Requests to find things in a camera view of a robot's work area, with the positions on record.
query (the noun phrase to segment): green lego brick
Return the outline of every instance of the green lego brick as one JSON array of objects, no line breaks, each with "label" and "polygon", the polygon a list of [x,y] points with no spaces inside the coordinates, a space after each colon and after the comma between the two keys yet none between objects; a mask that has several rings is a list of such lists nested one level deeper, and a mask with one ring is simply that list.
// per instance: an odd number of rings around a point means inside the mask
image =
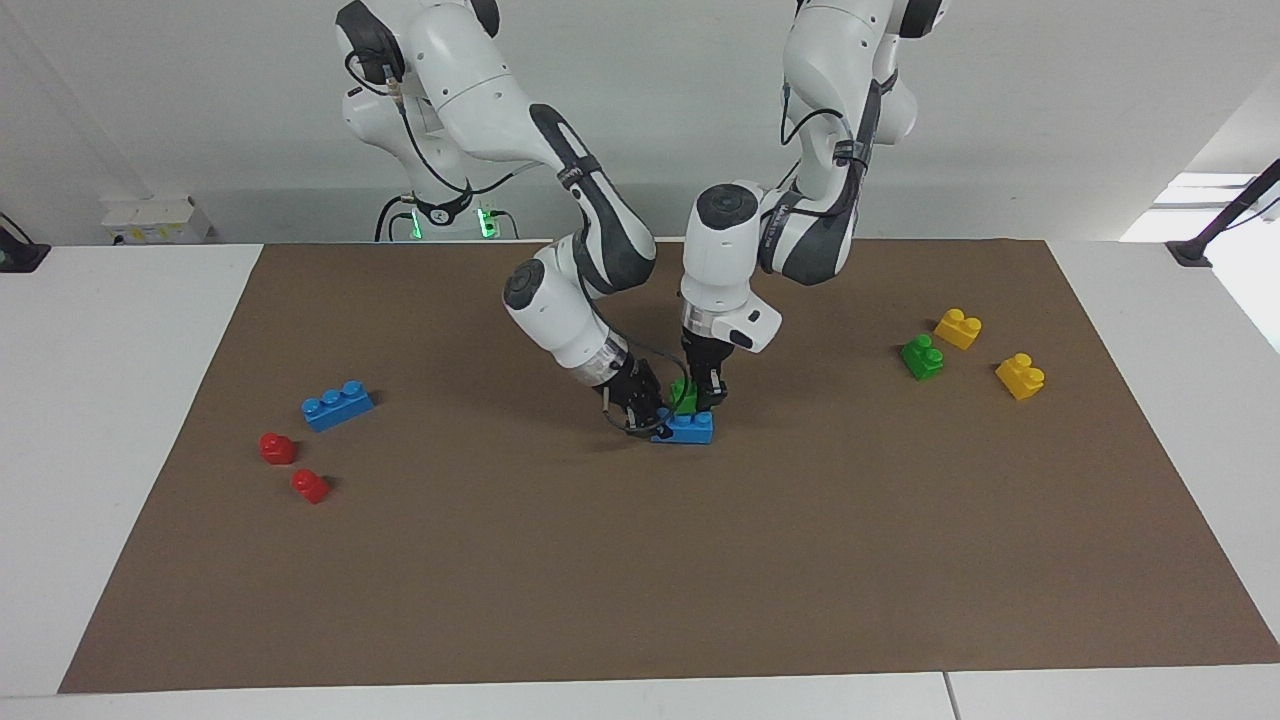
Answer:
[{"label": "green lego brick", "polygon": [[918,380],[927,380],[942,370],[942,351],[933,347],[933,338],[927,334],[902,346],[902,360]]},{"label": "green lego brick", "polygon": [[698,386],[689,383],[689,393],[680,400],[680,393],[685,389],[685,378],[671,383],[671,405],[676,409],[676,415],[692,415],[698,413]]}]

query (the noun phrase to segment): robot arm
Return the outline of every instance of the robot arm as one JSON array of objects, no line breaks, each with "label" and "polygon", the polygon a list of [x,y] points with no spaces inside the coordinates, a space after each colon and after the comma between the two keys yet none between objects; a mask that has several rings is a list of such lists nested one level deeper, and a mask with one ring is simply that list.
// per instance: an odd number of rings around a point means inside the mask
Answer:
[{"label": "robot arm", "polygon": [[[781,314],[750,290],[754,265],[812,286],[845,265],[872,146],[915,123],[897,76],[901,37],[923,37],[947,0],[799,0],[783,50],[783,108],[801,158],[788,187],[753,182],[703,192],[685,237],[684,337],[699,407],[723,401],[721,364],[760,352]],[[783,138],[787,143],[790,137]]]},{"label": "robot arm", "polygon": [[[550,167],[586,219],[572,250],[589,284],[608,295],[648,279],[653,236],[568,122],[554,108],[532,102],[512,77],[492,40],[498,29],[492,0],[388,0],[376,5],[379,15],[361,0],[338,13],[339,45],[351,47],[348,61],[358,61],[366,82],[388,87],[388,97],[401,115],[408,114],[410,124],[419,124],[421,115],[420,127],[438,133],[431,137],[433,147],[422,152],[431,165],[436,163],[428,150],[443,155],[440,165],[448,167],[457,149],[481,160]],[[362,140],[370,138],[353,129]],[[407,140],[408,133],[403,133],[401,138],[370,141],[401,160],[415,192],[439,186],[422,174],[425,163]]]},{"label": "robot arm", "polygon": [[[609,331],[588,297],[649,278],[655,258],[649,229],[568,122],[554,108],[532,102],[512,77],[492,40],[499,24],[493,0],[369,3],[376,13],[355,0],[337,19],[348,69],[371,95],[358,102],[361,92],[348,96],[352,129],[396,155],[420,206],[428,202],[448,222],[486,190],[443,178],[440,168],[458,152],[550,167],[579,205],[584,227],[516,268],[503,292],[507,311],[562,368],[621,406],[628,430],[662,434],[653,372],[631,356],[626,340]],[[403,131],[398,137],[388,132],[397,124]],[[458,193],[452,205],[425,200],[442,186]]]}]

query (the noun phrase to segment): white table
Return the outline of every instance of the white table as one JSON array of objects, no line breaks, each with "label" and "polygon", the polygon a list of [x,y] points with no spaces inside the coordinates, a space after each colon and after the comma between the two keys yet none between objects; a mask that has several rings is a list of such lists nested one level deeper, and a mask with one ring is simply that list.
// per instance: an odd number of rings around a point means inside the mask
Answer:
[{"label": "white table", "polygon": [[[1052,247],[1275,632],[1280,356],[1212,273],[1164,247]],[[0,717],[1280,715],[1280,666],[49,697],[259,251],[59,249],[38,273],[0,278]]]}]

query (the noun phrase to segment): lego brick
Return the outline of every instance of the lego brick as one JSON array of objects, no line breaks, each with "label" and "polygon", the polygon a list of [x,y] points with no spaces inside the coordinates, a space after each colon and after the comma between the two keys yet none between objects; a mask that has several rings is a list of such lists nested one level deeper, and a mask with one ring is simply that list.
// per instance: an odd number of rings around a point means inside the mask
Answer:
[{"label": "lego brick", "polygon": [[307,498],[307,502],[315,505],[329,495],[329,483],[311,470],[303,469],[293,473],[293,489]]},{"label": "lego brick", "polygon": [[676,382],[671,383],[671,406],[675,409],[676,415],[692,415],[698,413],[698,386],[690,380],[689,392],[684,400],[680,400],[680,393],[684,389],[685,378],[677,378]]},{"label": "lego brick", "polygon": [[996,368],[996,377],[1018,400],[1027,400],[1044,387],[1044,372],[1032,366],[1032,356],[1019,352]]},{"label": "lego brick", "polygon": [[[667,410],[658,411],[662,418],[671,414]],[[669,438],[652,437],[653,442],[667,445],[710,445],[712,434],[716,430],[710,413],[698,413],[696,415],[676,415],[667,423],[673,433]]]},{"label": "lego brick", "polygon": [[358,380],[348,380],[340,391],[326,389],[319,398],[308,397],[302,401],[302,416],[317,433],[372,409],[374,401]]},{"label": "lego brick", "polygon": [[942,315],[942,320],[938,322],[938,327],[933,328],[933,334],[960,350],[969,350],[969,346],[973,345],[973,341],[978,340],[978,333],[980,332],[982,320],[978,318],[965,318],[964,310],[959,307],[947,310]]},{"label": "lego brick", "polygon": [[271,465],[288,465],[297,457],[298,445],[284,436],[266,433],[259,438],[257,451]]},{"label": "lego brick", "polygon": [[942,372],[942,351],[933,347],[933,338],[927,334],[902,346],[902,361],[918,380],[927,380]]}]

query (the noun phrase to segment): brown paper mat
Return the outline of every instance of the brown paper mat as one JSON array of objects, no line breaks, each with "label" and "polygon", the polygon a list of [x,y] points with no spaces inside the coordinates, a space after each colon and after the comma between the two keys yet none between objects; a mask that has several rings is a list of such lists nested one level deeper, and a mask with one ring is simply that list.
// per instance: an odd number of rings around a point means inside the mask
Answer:
[{"label": "brown paper mat", "polygon": [[[727,364],[710,447],[616,434],[520,333],[530,252],[265,249],[61,691],[1280,660],[1043,243],[759,279],[786,320]],[[678,274],[664,247],[605,311],[678,347]],[[897,347],[952,305],[986,329],[916,383]],[[1025,402],[1015,351],[1048,374]],[[307,430],[349,378],[378,407]]]}]

